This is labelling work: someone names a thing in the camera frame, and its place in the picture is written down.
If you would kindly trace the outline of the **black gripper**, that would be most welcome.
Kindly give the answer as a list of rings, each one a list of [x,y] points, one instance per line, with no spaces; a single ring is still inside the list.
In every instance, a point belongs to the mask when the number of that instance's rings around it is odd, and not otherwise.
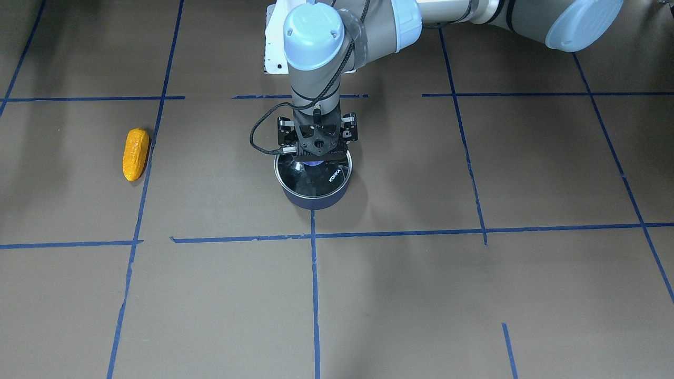
[[[332,111],[321,117],[297,113],[277,118],[277,142],[296,151],[346,151],[358,139],[356,113],[340,116]]]

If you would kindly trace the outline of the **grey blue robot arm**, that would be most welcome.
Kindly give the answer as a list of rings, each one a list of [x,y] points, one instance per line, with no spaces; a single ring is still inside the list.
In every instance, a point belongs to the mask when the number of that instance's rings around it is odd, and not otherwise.
[[[267,9],[265,67],[289,75],[294,115],[274,154],[325,156],[337,134],[340,77],[419,40],[433,23],[494,25],[565,52],[592,45],[622,1],[277,1]]]

